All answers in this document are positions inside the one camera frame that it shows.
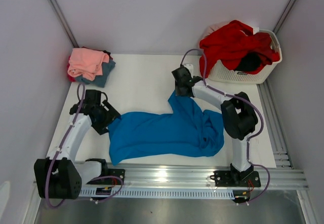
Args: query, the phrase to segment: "pink cloth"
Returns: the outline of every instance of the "pink cloth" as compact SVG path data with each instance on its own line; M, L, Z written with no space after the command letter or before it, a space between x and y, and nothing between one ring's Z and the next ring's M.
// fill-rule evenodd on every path
M72 77L83 76L93 81L102 75L102 63L109 62L109 55L87 48L73 48L67 73Z

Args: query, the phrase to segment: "white laundry basket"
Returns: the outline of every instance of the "white laundry basket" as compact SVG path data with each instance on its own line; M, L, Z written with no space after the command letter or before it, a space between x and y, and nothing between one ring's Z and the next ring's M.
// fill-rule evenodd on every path
M272 39L272 49L279 53L280 60L273 62L272 65L266 65L258 74L248 74L241 71L228 70L221 62L218 60L215 66L212 68L208 79L212 81L238 83L238 84L261 84L263 83L269 74L273 71L277 64L282 61L282 53L279 41L275 34L271 30L260 29L260 32L270 34Z

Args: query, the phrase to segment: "white table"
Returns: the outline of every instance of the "white table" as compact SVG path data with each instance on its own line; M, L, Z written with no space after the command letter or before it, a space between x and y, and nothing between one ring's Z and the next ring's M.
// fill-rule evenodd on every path
M145 111L148 113L164 114L172 113L168 104L168 98L174 91L175 84L171 71L179 67L182 56L179 55L113 55L116 67L109 75L105 88L87 85L86 89L97 89L107 93L109 103L120 114L129 111ZM194 65L194 74L199 75L198 56L187 56L185 63ZM263 115L258 88L256 85L225 84L209 81L209 84L226 91L238 93L244 91L248 94L251 102L259 108ZM59 118L49 151L59 144L69 118L70 108L78 102L76 96L77 83L72 83L66 97L61 116ZM194 99L204 109L218 111L209 103L200 99ZM213 157L185 157L179 155L162 155L127 159L122 163L133 164L158 164L178 166L229 166L232 161L231 138L225 134L223 148ZM88 158L103 158L107 162L109 157L109 135L99 135L94 129L90 129L85 135L83 142L76 155L77 161ZM255 164L275 168L276 164L272 153L270 138L265 125L263 132L251 140L251 159Z

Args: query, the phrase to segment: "floor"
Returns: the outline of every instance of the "floor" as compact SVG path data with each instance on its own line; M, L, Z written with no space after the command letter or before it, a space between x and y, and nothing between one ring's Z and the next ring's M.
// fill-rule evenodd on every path
M305 220L295 191L268 191L250 206L226 200L113 198L98 205L76 201L48 210L42 203L35 221L40 223L300 224Z

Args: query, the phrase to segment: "wall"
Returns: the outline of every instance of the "wall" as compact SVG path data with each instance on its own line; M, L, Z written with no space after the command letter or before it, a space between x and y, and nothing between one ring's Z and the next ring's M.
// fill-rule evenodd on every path
M318 208L324 206L323 3L297 1L278 34L283 61L270 76L289 152L295 167L305 170Z
M0 223L16 224L69 88L72 47L47 0L0 0L0 14L0 184L11 183Z
M80 46L113 53L184 54L211 24L273 29L288 0L57 0Z

